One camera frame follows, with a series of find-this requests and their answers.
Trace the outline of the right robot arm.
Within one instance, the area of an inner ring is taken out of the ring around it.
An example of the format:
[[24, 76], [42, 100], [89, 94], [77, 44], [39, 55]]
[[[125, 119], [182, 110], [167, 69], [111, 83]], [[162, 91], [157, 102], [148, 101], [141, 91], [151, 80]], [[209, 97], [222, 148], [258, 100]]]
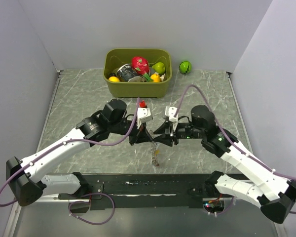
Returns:
[[242, 199], [257, 206], [269, 220], [282, 224], [296, 203], [296, 180], [277, 175], [233, 134], [220, 129], [214, 114], [206, 106], [193, 107], [187, 122], [179, 122], [177, 110], [166, 107], [165, 122], [154, 132], [155, 142], [171, 147], [180, 139], [201, 139], [208, 152], [231, 164], [250, 180], [244, 182], [214, 171], [205, 181], [207, 194]]

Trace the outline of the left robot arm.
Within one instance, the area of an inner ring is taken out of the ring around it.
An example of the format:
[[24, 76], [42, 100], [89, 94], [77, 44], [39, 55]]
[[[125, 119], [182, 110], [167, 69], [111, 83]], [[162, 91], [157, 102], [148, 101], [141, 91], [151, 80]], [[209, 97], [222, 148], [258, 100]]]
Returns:
[[13, 157], [6, 162], [6, 180], [20, 206], [27, 206], [40, 197], [69, 194], [83, 198], [92, 189], [79, 172], [68, 175], [49, 175], [64, 159], [91, 148], [104, 146], [113, 134], [129, 139], [131, 145], [151, 142], [145, 123], [153, 119], [150, 109], [137, 102], [133, 119], [126, 117], [127, 105], [119, 99], [107, 102], [102, 110], [84, 118], [63, 138], [45, 149], [23, 159]]

